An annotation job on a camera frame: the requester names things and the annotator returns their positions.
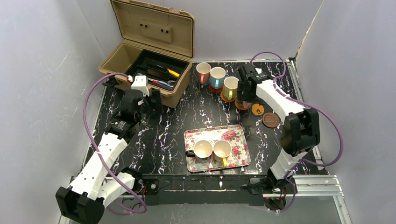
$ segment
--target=floral tray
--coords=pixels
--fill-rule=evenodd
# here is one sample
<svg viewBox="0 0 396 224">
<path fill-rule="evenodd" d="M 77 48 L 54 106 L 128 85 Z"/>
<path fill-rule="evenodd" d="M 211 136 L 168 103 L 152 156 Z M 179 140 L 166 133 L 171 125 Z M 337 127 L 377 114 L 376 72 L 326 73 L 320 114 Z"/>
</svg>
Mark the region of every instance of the floral tray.
<svg viewBox="0 0 396 224">
<path fill-rule="evenodd" d="M 243 128 L 240 125 L 219 126 L 188 130 L 184 133 L 186 151 L 192 150 L 195 142 L 207 140 L 214 144 L 219 140 L 226 140 L 231 144 L 231 155 L 227 158 L 228 167 L 243 167 L 250 164 L 250 153 L 246 143 Z M 190 172 L 214 171 L 224 169 L 221 162 L 217 162 L 213 156 L 209 162 L 198 163 L 195 158 L 187 157 L 187 168 Z"/>
</svg>

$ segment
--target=robotic arm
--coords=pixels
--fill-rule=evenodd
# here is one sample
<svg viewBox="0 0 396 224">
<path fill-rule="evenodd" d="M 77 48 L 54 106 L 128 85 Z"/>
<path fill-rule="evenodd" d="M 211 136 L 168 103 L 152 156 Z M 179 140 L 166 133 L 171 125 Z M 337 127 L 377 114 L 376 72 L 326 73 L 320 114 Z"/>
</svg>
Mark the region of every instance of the robotic arm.
<svg viewBox="0 0 396 224">
<path fill-rule="evenodd" d="M 114 79 L 109 79 L 104 85 L 111 87 L 113 81 Z M 112 115 L 98 144 L 99 151 L 108 167 L 114 164 L 132 137 L 139 132 L 141 115 L 162 112 L 162 110 L 159 90 L 153 90 L 150 96 L 147 78 L 136 76 L 131 90 L 125 91 L 120 109 Z M 102 184 L 106 175 L 107 170 L 98 153 L 94 153 L 69 186 L 58 189 L 56 199 L 62 215 L 79 223 L 98 223 L 105 208 L 126 192 L 126 189 L 115 180 Z M 135 169 L 125 168 L 117 177 L 133 189 L 135 180 L 141 178 L 141 173 Z"/>
<path fill-rule="evenodd" d="M 254 186 L 261 190 L 283 189 L 288 183 L 286 174 L 320 142 L 318 111 L 286 99 L 274 88 L 273 77 L 259 74 L 252 64 L 242 66 L 238 72 L 241 81 L 238 83 L 237 101 L 267 103 L 283 122 L 281 153 L 269 168 L 267 179 Z"/>
</svg>

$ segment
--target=black marble surface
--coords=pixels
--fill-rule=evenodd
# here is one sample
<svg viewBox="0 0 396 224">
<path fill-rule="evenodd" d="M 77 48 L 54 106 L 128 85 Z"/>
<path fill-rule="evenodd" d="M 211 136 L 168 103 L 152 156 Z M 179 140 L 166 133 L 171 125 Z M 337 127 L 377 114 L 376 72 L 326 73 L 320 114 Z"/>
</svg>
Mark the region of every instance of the black marble surface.
<svg viewBox="0 0 396 224">
<path fill-rule="evenodd" d="M 236 76 L 237 69 L 243 63 L 209 63 L 212 68 L 220 66 L 227 72 L 227 76 Z M 227 103 L 221 100 L 220 95 L 211 92 L 207 86 L 200 86 L 195 77 L 194 63 L 190 70 L 190 84 L 184 92 L 176 109 L 164 106 L 163 114 L 150 115 L 143 118 L 140 132 L 135 135 L 129 146 L 120 154 L 112 170 L 119 172 L 124 167 L 139 169 L 144 174 L 182 174 L 194 175 L 187 170 L 184 155 L 184 132 L 190 129 L 211 126 L 224 126 L 240 124 L 244 128 L 245 137 L 251 156 L 251 163 L 242 168 L 227 169 L 207 172 L 208 174 L 238 175 L 252 174 L 265 175 L 269 167 L 276 161 L 281 147 L 278 143 L 280 129 L 270 129 L 262 124 L 261 117 L 255 117 L 250 110 L 239 111 L 234 102 Z M 279 76 L 283 71 L 282 63 L 268 62 L 254 63 L 263 72 L 270 72 Z M 296 97 L 289 71 L 278 85 L 293 98 Z M 112 112 L 120 106 L 123 92 L 118 89 L 106 89 L 99 117 L 93 136 L 100 142 L 103 131 Z M 266 105 L 265 112 L 273 110 Z M 84 164 L 92 156 L 93 150 L 89 149 Z M 314 161 L 313 152 L 305 156 Z M 301 164 L 296 174 L 327 174 L 323 169 L 309 164 Z"/>
</svg>

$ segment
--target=tan toolbox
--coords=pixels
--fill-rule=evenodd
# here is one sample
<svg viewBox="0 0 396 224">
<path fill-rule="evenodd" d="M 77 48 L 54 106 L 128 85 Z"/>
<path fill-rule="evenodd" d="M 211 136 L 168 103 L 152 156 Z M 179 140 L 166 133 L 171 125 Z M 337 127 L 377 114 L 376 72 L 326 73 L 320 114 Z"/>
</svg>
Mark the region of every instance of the tan toolbox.
<svg viewBox="0 0 396 224">
<path fill-rule="evenodd" d="M 121 36 L 125 39 L 100 64 L 103 74 L 125 73 L 142 51 L 148 50 L 185 62 L 185 69 L 173 90 L 149 83 L 159 89 L 163 105 L 176 108 L 190 81 L 191 59 L 194 57 L 194 17 L 185 11 L 135 0 L 111 0 Z M 123 76 L 116 76 L 119 89 L 130 89 Z"/>
</svg>

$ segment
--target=wooden coaster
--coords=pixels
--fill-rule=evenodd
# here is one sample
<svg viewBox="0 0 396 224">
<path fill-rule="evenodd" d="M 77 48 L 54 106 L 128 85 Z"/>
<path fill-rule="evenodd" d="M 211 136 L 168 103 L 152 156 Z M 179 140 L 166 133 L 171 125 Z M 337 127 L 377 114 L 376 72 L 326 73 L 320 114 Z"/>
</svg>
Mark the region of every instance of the wooden coaster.
<svg viewBox="0 0 396 224">
<path fill-rule="evenodd" d="M 264 114 L 264 106 L 260 104 L 253 104 L 251 110 L 256 117 L 261 117 Z"/>
<path fill-rule="evenodd" d="M 250 109 L 250 107 L 252 106 L 252 104 L 250 104 L 248 107 L 243 107 L 242 104 L 240 104 L 240 103 L 238 103 L 238 102 L 235 101 L 235 106 L 236 106 L 236 108 L 240 109 L 241 111 L 245 111 L 245 110 Z"/>
<path fill-rule="evenodd" d="M 262 123 L 269 128 L 278 127 L 281 119 L 276 113 L 266 113 L 262 116 Z"/>
<path fill-rule="evenodd" d="M 222 99 L 223 101 L 226 101 L 226 102 L 228 102 L 228 103 L 231 103 L 231 102 L 233 102 L 233 101 L 236 99 L 236 97 L 235 97 L 235 98 L 232 99 L 232 100 L 228 100 L 226 97 L 224 97 L 223 92 L 221 92 L 220 97 L 221 97 L 221 99 Z"/>
<path fill-rule="evenodd" d="M 221 87 L 220 89 L 216 90 L 216 89 L 214 89 L 211 85 L 209 85 L 209 89 L 210 89 L 212 92 L 215 92 L 215 93 L 219 93 L 219 92 L 222 92 L 222 91 L 223 91 L 223 87 Z"/>
</svg>

